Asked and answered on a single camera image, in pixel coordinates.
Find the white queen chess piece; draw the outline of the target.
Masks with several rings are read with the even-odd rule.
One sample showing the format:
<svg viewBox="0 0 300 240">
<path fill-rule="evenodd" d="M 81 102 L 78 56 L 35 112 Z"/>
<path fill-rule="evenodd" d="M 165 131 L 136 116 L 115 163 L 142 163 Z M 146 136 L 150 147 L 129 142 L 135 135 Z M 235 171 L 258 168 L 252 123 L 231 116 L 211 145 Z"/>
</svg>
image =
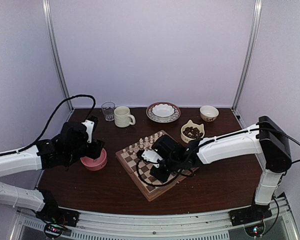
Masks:
<svg viewBox="0 0 300 240">
<path fill-rule="evenodd" d="M 145 145 L 146 147 L 149 146 L 149 138 L 148 138 L 147 136 L 144 138 L 144 145 Z"/>
</svg>

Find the white king chess piece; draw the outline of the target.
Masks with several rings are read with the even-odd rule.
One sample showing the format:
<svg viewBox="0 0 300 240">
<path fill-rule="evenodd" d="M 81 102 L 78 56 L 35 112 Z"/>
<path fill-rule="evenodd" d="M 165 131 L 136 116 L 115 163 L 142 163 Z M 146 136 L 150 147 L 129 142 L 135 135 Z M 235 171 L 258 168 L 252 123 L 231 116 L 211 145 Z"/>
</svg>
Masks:
<svg viewBox="0 0 300 240">
<path fill-rule="evenodd" d="M 140 148 L 144 147 L 144 141 L 142 138 L 139 139 L 139 146 L 140 146 Z"/>
</svg>

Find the white bishop chess piece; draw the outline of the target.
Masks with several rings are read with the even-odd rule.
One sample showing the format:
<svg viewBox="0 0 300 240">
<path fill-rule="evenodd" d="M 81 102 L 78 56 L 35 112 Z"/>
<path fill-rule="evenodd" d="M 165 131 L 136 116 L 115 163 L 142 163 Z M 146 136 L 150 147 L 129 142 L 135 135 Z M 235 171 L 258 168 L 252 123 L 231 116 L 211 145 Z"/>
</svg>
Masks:
<svg viewBox="0 0 300 240">
<path fill-rule="evenodd" d="M 138 148 L 138 144 L 137 144 L 137 143 L 135 143 L 135 144 L 134 144 L 134 151 L 135 151 L 135 152 L 138 152 L 138 150 L 139 150 L 139 148 Z"/>
</svg>

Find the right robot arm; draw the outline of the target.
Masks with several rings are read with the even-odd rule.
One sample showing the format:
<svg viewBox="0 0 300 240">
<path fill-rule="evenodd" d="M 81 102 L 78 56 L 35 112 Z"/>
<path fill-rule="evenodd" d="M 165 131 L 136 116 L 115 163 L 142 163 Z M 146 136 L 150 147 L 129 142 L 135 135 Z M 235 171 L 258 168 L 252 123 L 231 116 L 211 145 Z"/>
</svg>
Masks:
<svg viewBox="0 0 300 240">
<path fill-rule="evenodd" d="M 268 209 L 282 175 L 292 166 L 289 139 L 268 116 L 232 133 L 191 140 L 186 147 L 163 135 L 145 150 L 141 158 L 154 165 L 152 175 L 165 183 L 171 172 L 180 173 L 232 157 L 262 154 L 265 167 L 246 210 L 249 220 L 258 220 Z"/>
</svg>

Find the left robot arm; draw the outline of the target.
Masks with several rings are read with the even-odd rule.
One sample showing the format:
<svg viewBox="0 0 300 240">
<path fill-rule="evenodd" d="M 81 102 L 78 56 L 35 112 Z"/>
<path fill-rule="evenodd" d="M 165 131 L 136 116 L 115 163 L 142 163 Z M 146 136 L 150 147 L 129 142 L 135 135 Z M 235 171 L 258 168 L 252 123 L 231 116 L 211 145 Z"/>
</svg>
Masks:
<svg viewBox="0 0 300 240">
<path fill-rule="evenodd" d="M 31 146 L 1 152 L 0 178 L 58 166 L 69 168 L 83 157 L 98 158 L 105 143 L 93 139 L 97 124 L 92 118 L 83 122 L 69 121 L 52 139 L 39 139 Z M 51 222 L 62 218 L 62 211 L 48 190 L 29 190 L 0 182 L 0 204 L 33 210 Z"/>
</svg>

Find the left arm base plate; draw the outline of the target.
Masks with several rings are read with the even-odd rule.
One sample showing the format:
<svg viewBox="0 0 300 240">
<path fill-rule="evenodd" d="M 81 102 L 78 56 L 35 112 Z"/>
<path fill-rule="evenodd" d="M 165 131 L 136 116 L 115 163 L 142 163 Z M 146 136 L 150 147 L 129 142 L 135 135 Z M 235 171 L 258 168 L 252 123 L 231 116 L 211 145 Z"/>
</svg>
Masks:
<svg viewBox="0 0 300 240">
<path fill-rule="evenodd" d="M 80 213 L 75 210 L 60 208 L 58 206 L 45 206 L 37 211 L 37 218 L 48 223 L 61 225 L 62 227 L 76 227 Z"/>
</svg>

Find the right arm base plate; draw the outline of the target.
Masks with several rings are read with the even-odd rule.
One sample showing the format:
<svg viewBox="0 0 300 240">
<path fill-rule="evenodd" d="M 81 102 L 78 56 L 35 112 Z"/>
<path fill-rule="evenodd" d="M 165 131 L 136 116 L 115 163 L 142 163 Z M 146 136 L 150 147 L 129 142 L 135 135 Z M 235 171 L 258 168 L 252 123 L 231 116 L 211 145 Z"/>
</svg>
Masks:
<svg viewBox="0 0 300 240">
<path fill-rule="evenodd" d="M 231 210 L 229 217 L 232 226 L 245 225 L 272 216 L 272 211 L 268 205 L 251 205 L 244 208 Z"/>
</svg>

